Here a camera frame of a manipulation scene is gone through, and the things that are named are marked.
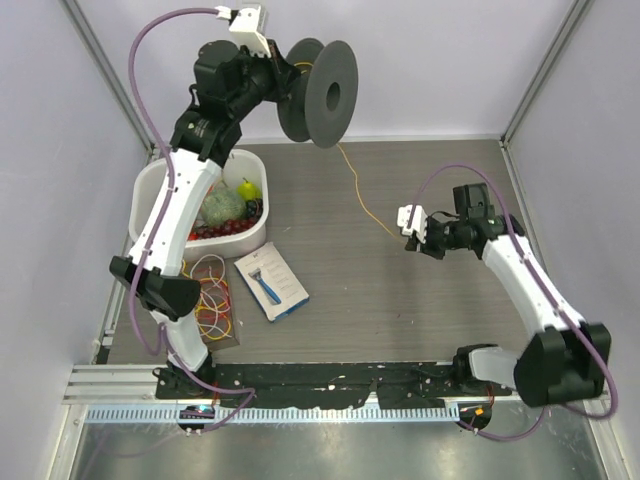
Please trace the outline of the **grey perforated cable spool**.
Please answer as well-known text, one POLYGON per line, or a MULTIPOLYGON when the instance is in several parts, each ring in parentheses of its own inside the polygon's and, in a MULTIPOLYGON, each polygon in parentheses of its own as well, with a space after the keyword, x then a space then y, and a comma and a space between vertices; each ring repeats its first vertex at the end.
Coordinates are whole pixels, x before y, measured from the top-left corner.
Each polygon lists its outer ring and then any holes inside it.
POLYGON ((298 41, 286 56, 300 77, 289 97, 278 103, 284 134, 292 141, 312 141, 328 149, 344 136, 358 95, 358 65, 351 46, 336 40, 323 44, 315 38, 298 41))

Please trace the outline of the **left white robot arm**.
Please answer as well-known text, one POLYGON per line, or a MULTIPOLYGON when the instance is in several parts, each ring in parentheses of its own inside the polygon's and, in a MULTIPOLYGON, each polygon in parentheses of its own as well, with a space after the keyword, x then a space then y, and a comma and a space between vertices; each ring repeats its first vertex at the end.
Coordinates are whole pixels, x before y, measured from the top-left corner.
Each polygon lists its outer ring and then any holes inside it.
POLYGON ((190 398, 212 389, 215 363, 195 318, 200 284, 181 272, 187 237, 210 187, 221 179, 242 121, 261 103, 286 99, 301 76, 269 39, 262 51, 243 43, 204 45, 194 65, 191 100, 168 143, 158 146, 166 167, 161 189, 142 233, 128 254, 115 256, 111 274, 128 290, 129 315, 142 306, 156 320, 167 372, 190 398))

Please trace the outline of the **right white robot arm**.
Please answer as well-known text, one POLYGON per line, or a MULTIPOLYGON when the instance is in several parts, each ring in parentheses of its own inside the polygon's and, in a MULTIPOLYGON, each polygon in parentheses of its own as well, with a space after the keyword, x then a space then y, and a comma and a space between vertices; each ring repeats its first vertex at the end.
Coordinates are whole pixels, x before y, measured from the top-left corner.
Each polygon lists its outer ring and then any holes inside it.
POLYGON ((493 382, 530 407, 600 396, 611 347, 607 328, 587 323, 564 300, 516 219, 496 213, 486 184, 458 186, 453 197, 455 211, 442 221, 418 205, 399 207, 396 224, 406 250, 437 260, 453 250, 473 252, 504 287, 529 335, 520 353, 495 344, 459 348, 451 371, 455 389, 472 395, 493 382))

